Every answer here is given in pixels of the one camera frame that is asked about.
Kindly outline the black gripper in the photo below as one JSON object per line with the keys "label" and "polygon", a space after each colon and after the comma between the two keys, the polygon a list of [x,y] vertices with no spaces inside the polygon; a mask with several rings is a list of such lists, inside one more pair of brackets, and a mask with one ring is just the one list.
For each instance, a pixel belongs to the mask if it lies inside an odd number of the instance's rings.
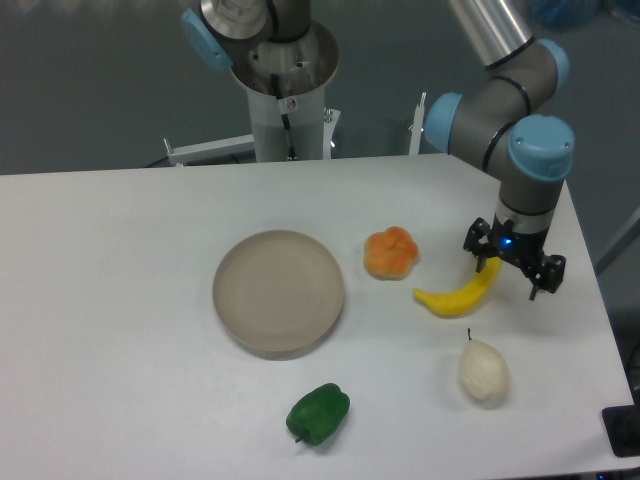
{"label": "black gripper", "polygon": [[544,251],[549,229],[548,222],[536,217],[496,214],[492,227],[478,217],[467,231],[463,249],[476,259],[477,273],[494,257],[519,268],[532,284],[529,300],[534,301],[539,291],[556,293],[564,280],[566,258]]}

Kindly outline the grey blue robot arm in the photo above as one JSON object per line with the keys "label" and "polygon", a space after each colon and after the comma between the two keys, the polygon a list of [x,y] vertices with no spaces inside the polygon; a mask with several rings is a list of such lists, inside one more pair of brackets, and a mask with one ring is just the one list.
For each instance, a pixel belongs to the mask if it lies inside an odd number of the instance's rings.
{"label": "grey blue robot arm", "polygon": [[[544,244],[575,137],[561,119],[538,113],[569,73],[565,51],[538,40],[510,1],[454,1],[451,9],[490,79],[475,96],[446,93],[418,126],[426,140],[500,184],[492,221],[477,220],[463,247],[484,267],[517,267],[534,292],[555,292],[566,260]],[[202,1],[181,25],[201,60],[229,70],[246,91],[256,158],[319,159],[324,89],[339,60],[332,34],[306,1]]]}

